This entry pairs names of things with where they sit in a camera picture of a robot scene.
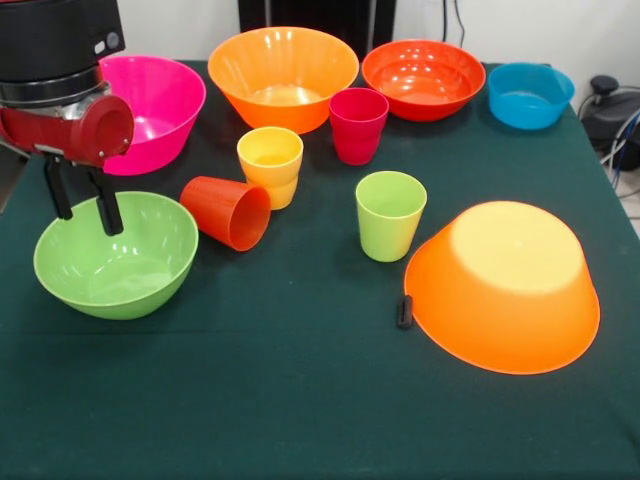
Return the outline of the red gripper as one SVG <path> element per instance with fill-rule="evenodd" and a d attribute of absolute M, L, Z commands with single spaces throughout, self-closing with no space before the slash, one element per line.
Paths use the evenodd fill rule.
<path fill-rule="evenodd" d="M 87 170 L 94 186 L 97 207 L 107 236 L 123 232 L 115 191 L 102 167 L 110 157 L 127 152 L 134 133 L 129 105 L 114 95 L 89 104 L 78 119 L 36 114 L 26 110 L 1 110 L 1 136 L 9 144 L 29 152 L 58 153 L 76 163 L 95 166 Z M 61 176 L 61 160 L 44 155 L 44 174 L 58 218 L 70 220 L 72 208 Z"/>

